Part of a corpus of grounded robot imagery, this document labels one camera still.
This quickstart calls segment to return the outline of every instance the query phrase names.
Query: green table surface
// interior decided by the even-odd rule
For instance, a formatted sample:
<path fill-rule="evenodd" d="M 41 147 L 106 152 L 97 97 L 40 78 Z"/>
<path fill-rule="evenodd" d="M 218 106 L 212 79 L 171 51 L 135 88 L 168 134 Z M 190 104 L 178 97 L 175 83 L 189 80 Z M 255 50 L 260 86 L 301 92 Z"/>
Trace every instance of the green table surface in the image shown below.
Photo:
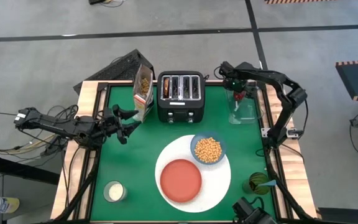
<path fill-rule="evenodd" d="M 131 86 L 111 88 L 109 107 L 118 104 L 122 109 L 133 110 Z M 205 111 L 202 122 L 162 123 L 158 120 L 157 107 L 147 115 L 121 145 L 115 135 L 102 147 L 98 177 L 91 211 L 92 221 L 231 221 L 232 205 L 244 196 L 253 200 L 256 195 L 245 194 L 241 185 L 254 172 L 265 171 L 265 159 L 255 155 L 262 148 L 258 122 L 230 124 L 225 90 L 221 86 L 206 87 Z M 173 208 L 158 191 L 155 183 L 155 163 L 161 151 L 173 140 L 188 134 L 215 131 L 227 144 L 227 158 L 231 166 L 231 183 L 226 196 L 212 209 L 188 213 Z M 107 202 L 103 197 L 104 186 L 120 181 L 128 191 L 121 202 Z M 265 210 L 274 216 L 271 194 L 262 196 Z"/>

